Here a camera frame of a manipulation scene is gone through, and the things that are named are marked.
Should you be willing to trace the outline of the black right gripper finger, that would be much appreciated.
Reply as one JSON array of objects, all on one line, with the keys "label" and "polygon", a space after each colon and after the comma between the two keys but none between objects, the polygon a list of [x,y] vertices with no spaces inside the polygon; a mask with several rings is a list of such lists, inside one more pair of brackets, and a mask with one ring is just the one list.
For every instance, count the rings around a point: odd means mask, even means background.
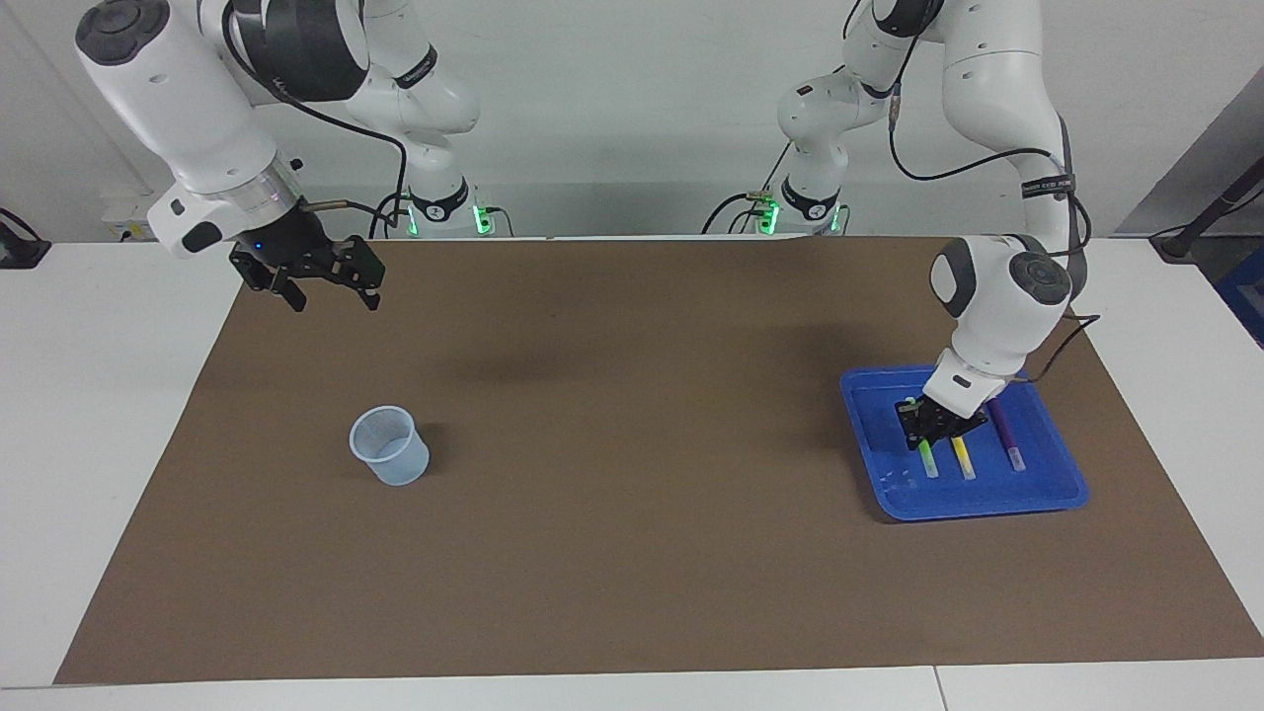
[{"label": "black right gripper finger", "polygon": [[367,310],[379,309],[384,278],[386,266],[365,239],[353,235],[336,243],[336,283],[353,288]]},{"label": "black right gripper finger", "polygon": [[289,280],[287,269],[272,271],[253,256],[230,256],[230,264],[235,267],[248,288],[281,297],[293,312],[305,311],[307,297],[302,288]]}]

